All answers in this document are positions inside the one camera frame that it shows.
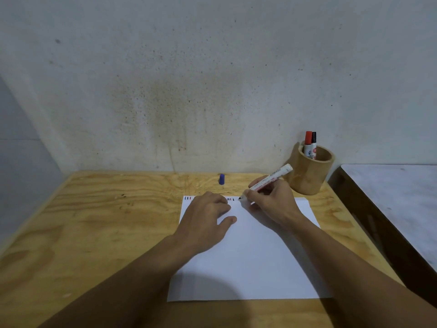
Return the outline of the person's left hand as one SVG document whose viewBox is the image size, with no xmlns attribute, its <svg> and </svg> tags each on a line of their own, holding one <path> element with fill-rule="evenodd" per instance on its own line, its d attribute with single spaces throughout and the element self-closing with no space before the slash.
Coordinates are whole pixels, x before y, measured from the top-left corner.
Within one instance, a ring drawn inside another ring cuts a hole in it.
<svg viewBox="0 0 437 328">
<path fill-rule="evenodd" d="M 227 199 L 217 193 L 196 196 L 187 207 L 174 238 L 191 257 L 203 253 L 221 242 L 218 225 L 230 216 Z"/>
</svg>

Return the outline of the person's right hand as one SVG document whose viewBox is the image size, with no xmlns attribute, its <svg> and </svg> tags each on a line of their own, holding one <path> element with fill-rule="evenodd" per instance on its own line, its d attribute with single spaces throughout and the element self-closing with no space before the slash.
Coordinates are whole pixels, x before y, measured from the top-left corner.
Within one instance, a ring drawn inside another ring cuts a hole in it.
<svg viewBox="0 0 437 328">
<path fill-rule="evenodd" d="M 271 220 L 287 231 L 301 228 L 307 218 L 297 206 L 289 184 L 278 179 L 273 185 L 270 204 L 256 204 Z"/>
</svg>

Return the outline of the white marker pen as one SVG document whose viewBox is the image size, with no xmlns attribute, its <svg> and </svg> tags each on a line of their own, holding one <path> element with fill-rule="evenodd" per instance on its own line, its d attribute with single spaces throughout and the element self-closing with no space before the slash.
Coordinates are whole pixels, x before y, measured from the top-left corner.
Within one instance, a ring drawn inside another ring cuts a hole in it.
<svg viewBox="0 0 437 328">
<path fill-rule="evenodd" d="M 275 172 L 261 178 L 259 181 L 255 182 L 252 186 L 249 187 L 251 191 L 258 193 L 270 193 L 273 190 L 273 185 L 278 179 L 287 175 L 288 173 L 293 171 L 293 167 L 290 164 L 286 164 L 276 170 Z"/>
</svg>

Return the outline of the white paper sheet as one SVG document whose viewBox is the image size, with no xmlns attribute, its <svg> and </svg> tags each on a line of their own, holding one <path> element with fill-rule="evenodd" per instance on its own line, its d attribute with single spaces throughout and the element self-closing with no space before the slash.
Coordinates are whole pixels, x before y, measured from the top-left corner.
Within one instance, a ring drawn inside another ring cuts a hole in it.
<svg viewBox="0 0 437 328">
<path fill-rule="evenodd" d="M 170 281 L 167 302 L 331 298 L 300 243 L 261 210 L 227 196 L 237 222 Z"/>
</svg>

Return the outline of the person's right forearm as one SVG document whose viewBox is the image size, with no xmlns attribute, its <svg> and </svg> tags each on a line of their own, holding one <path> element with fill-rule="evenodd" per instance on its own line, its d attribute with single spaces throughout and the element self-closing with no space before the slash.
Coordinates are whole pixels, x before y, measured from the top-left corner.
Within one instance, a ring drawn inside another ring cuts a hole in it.
<svg viewBox="0 0 437 328">
<path fill-rule="evenodd" d="M 437 328 L 437 308 L 374 268 L 302 214 L 287 217 L 332 296 L 356 327 Z"/>
</svg>

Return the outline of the person's left forearm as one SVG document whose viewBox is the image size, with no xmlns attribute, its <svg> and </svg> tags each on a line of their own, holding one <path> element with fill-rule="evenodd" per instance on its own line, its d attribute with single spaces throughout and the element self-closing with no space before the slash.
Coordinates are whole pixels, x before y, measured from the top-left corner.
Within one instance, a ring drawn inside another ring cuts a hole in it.
<svg viewBox="0 0 437 328">
<path fill-rule="evenodd" d="M 200 239 L 168 236 L 38 328 L 130 327 L 171 277 L 205 248 Z"/>
</svg>

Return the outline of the round wooden pen holder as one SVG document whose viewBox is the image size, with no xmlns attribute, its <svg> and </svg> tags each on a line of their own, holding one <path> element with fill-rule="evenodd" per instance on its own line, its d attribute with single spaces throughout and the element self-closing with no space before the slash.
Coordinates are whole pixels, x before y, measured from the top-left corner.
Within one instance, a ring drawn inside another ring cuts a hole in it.
<svg viewBox="0 0 437 328">
<path fill-rule="evenodd" d="M 302 195 L 319 193 L 335 161 L 335 154 L 329 149 L 318 146 L 316 158 L 304 155 L 303 144 L 295 143 L 287 163 L 292 171 L 284 176 L 289 186 Z"/>
</svg>

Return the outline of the white topped dark side table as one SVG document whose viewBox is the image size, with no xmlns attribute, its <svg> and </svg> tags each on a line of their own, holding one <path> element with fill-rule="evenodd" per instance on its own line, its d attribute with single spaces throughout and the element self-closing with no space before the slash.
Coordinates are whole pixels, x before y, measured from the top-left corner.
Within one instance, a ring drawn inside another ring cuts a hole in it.
<svg viewBox="0 0 437 328">
<path fill-rule="evenodd" d="M 329 185 L 406 287 L 437 308 L 437 165 L 343 164 Z"/>
</svg>

